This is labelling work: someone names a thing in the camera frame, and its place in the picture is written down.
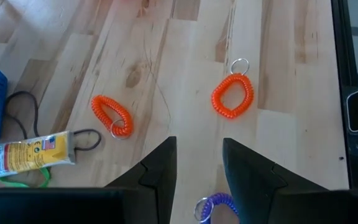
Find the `thin wire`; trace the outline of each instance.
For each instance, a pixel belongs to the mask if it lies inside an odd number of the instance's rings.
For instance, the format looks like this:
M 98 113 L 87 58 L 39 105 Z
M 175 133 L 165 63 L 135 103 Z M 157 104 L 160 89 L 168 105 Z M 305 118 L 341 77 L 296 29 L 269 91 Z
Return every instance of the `thin wire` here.
M 29 93 L 28 91 L 18 91 L 16 93 L 13 93 L 12 95 L 8 96 L 6 98 L 6 101 L 5 101 L 5 109 L 6 109 L 6 112 L 5 112 L 5 115 L 8 117 L 8 118 L 11 118 L 13 119 L 20 127 L 20 129 L 22 130 L 23 132 L 23 137 L 24 139 L 27 139 L 27 132 L 25 131 L 25 127 L 23 125 L 23 123 L 21 121 L 19 121 L 19 119 L 15 118 L 14 116 L 10 115 L 8 112 L 7 112 L 7 106 L 8 104 L 11 102 L 11 100 L 19 95 L 27 95 L 30 97 L 30 99 L 32 100 L 33 104 L 34 104 L 34 123 L 33 123 L 33 130 L 34 130 L 34 135 L 35 137 L 39 137 L 40 134 L 38 133 L 38 103 L 37 103 L 37 99 L 35 98 L 35 96 L 32 94 L 32 93 Z M 95 130 L 95 129 L 81 129 L 81 130 L 78 130 L 78 131 L 74 131 L 74 135 L 77 135 L 77 134 L 82 134 L 82 133 L 96 133 L 98 135 L 98 140 L 96 141 L 95 144 L 93 144 L 92 146 L 90 147 L 75 147 L 74 149 L 75 150 L 78 150 L 78 151 L 89 151 L 89 150 L 92 150 L 94 148 L 96 148 L 100 142 L 102 141 L 102 134 Z

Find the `wood grain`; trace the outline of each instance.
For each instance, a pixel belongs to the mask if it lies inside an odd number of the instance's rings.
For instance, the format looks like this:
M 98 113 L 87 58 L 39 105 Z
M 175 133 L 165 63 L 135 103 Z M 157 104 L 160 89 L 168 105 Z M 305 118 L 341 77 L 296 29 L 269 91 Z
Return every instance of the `wood grain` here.
M 166 137 L 178 139 L 172 223 L 195 222 L 196 201 L 229 193 L 222 140 L 233 138 L 329 189 L 348 188 L 336 53 L 329 1 L 72 0 L 0 1 L 0 69 L 9 93 L 27 90 L 39 103 L 39 129 L 94 128 L 103 140 L 78 152 L 75 166 L 51 168 L 51 187 L 102 187 Z M 255 91 L 234 121 L 210 103 L 231 62 L 247 58 Z M 91 110 L 106 95 L 127 108 L 133 135 L 112 138 Z M 244 97 L 233 86 L 229 107 Z M 32 105 L 17 99 L 10 113 L 32 132 Z M 117 114 L 107 111 L 113 119 Z M 20 140 L 4 122 L 2 141 Z M 96 136 L 76 144 L 89 146 Z M 22 174 L 37 183 L 36 172 Z M 214 221 L 237 223 L 219 209 Z

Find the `black cable strand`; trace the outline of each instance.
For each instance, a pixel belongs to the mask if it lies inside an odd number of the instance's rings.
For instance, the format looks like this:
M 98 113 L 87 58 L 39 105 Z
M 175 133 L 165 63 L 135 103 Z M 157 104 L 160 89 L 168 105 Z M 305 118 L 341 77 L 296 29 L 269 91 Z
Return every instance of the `black cable strand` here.
M 39 133 L 38 133 L 38 103 L 37 103 L 37 99 L 35 98 L 35 96 L 28 92 L 28 91 L 18 91 L 16 93 L 13 93 L 12 95 L 8 96 L 6 98 L 6 101 L 5 101 L 5 115 L 8 117 L 8 118 L 11 118 L 13 119 L 20 127 L 20 129 L 22 130 L 23 132 L 23 136 L 24 136 L 24 139 L 27 139 L 27 132 L 25 131 L 25 128 L 24 128 L 24 125 L 21 121 L 19 121 L 19 119 L 15 118 L 14 116 L 10 115 L 8 112 L 7 112 L 7 106 L 9 104 L 9 102 L 11 102 L 11 100 L 19 95 L 27 95 L 30 97 L 30 99 L 32 100 L 33 104 L 34 104 L 34 123 L 33 123 L 33 129 L 34 129 L 34 134 L 36 137 L 39 137 Z M 90 151 L 94 148 L 96 148 L 100 142 L 102 141 L 102 134 L 95 130 L 95 129 L 81 129 L 81 130 L 78 130 L 78 131 L 74 131 L 74 135 L 77 135 L 77 134 L 82 134 L 82 133 L 96 133 L 98 135 L 98 140 L 96 141 L 95 144 L 93 144 L 92 146 L 90 147 L 75 147 L 74 150 L 78 150 L 78 151 Z

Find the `purple coil keychain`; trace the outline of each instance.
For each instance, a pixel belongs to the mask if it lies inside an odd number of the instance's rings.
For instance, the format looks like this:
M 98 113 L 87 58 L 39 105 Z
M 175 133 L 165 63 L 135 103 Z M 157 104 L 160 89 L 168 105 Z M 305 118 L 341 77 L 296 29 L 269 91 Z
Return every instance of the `purple coil keychain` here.
M 201 218 L 199 218 L 197 216 L 197 211 L 202 203 L 204 203 L 204 205 L 200 215 Z M 196 207 L 194 208 L 194 216 L 196 220 L 199 223 L 210 224 L 211 215 L 213 213 L 214 207 L 220 204 L 227 205 L 237 216 L 239 215 L 239 212 L 237 211 L 236 206 L 234 205 L 233 198 L 230 195 L 225 193 L 216 193 L 209 197 L 202 198 L 197 202 Z

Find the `metal split ring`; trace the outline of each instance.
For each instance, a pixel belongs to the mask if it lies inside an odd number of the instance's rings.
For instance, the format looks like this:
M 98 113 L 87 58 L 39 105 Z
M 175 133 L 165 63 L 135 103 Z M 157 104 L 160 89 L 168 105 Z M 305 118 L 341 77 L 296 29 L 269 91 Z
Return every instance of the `metal split ring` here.
M 129 136 L 126 136 L 126 137 L 123 137 L 123 138 L 120 138 L 118 136 L 116 136 L 113 132 L 112 132 L 112 126 L 117 123 L 118 121 L 124 121 L 123 119 L 118 119 L 118 120 L 115 120 L 113 123 L 111 123 L 111 126 L 110 126 L 110 134 L 113 138 L 115 139 L 118 139 L 118 140 L 124 140 L 124 139 L 127 139 L 129 138 Z
M 234 74 L 234 72 L 233 72 L 234 65 L 235 65 L 237 62 L 240 62 L 240 61 L 246 61 L 246 62 L 247 62 L 247 69 L 246 69 L 245 72 L 243 72 L 243 73 L 241 73 L 241 74 L 242 74 L 242 75 L 245 75 L 245 74 L 248 72 L 248 70 L 249 70 L 249 61 L 248 61 L 247 59 L 245 59 L 245 58 L 239 58 L 239 59 L 233 61 L 233 63 L 231 64 L 231 67 L 230 67 L 230 73 L 231 73 L 231 74 Z
M 199 218 L 197 217 L 196 211 L 197 211 L 198 206 L 199 206 L 202 202 L 205 202 L 205 201 L 207 201 L 207 200 L 209 200 L 209 201 L 211 202 L 211 211 L 209 212 L 208 216 L 205 217 L 205 219 L 202 220 L 202 219 L 199 219 Z M 212 215 L 212 211 L 213 211 L 213 210 L 214 210 L 214 203 L 212 202 L 212 200 L 211 200 L 210 198 L 202 198 L 201 200 L 199 200 L 199 201 L 197 202 L 196 206 L 194 207 L 194 212 L 193 212 L 193 214 L 194 214 L 194 217 L 196 218 L 196 220 L 197 220 L 199 223 L 204 223 L 204 222 L 206 222 L 207 220 L 209 220 L 209 219 L 211 218 L 211 215 Z

